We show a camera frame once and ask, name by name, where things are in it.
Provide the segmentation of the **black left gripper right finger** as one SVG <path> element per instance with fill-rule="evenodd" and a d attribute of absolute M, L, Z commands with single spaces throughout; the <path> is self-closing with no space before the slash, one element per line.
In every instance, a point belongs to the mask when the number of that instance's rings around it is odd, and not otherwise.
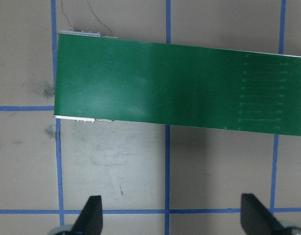
<path fill-rule="evenodd" d="M 286 228 L 254 194 L 242 193 L 240 223 L 247 235 L 284 235 Z"/>

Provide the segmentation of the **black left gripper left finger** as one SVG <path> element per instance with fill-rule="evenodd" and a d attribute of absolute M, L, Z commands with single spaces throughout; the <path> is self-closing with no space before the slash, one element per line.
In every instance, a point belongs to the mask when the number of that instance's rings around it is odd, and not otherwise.
<path fill-rule="evenodd" d="M 90 196 L 74 223 L 73 235 L 100 235 L 103 228 L 101 196 Z"/>

